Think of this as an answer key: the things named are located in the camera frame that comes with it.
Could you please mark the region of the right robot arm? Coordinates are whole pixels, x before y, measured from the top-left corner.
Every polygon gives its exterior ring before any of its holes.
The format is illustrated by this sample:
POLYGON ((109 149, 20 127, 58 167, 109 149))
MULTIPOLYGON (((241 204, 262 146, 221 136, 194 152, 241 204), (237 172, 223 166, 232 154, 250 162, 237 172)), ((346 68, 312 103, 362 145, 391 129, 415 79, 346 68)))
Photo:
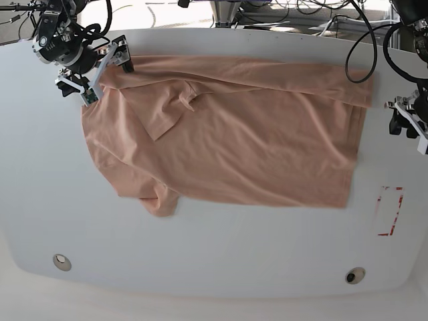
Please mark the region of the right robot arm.
POLYGON ((106 2, 105 27, 98 23, 83 27, 78 23, 78 14, 87 3, 42 1, 41 16, 31 38, 33 52, 40 61, 62 67, 55 80, 62 96, 79 94, 88 106, 103 95, 99 80, 106 67, 115 65, 132 73, 134 65, 126 37, 106 37, 113 18, 111 2, 106 2))

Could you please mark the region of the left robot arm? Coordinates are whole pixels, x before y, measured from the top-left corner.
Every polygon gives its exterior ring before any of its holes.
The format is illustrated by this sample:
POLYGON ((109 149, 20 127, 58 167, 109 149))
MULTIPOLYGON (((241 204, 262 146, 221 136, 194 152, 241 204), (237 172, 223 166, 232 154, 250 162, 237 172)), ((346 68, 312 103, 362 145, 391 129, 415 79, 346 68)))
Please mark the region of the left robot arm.
POLYGON ((385 107, 393 110, 389 123, 389 134, 398 136, 403 129, 410 139, 418 138, 427 142, 427 79, 417 78, 402 70, 389 55, 388 42, 394 32, 407 28, 413 34, 413 44, 417 56, 427 62, 427 2, 426 1, 392 1, 400 22, 394 24, 385 35, 383 54, 388 65, 400 77, 414 83, 417 89, 409 97, 397 96, 387 102, 385 107))

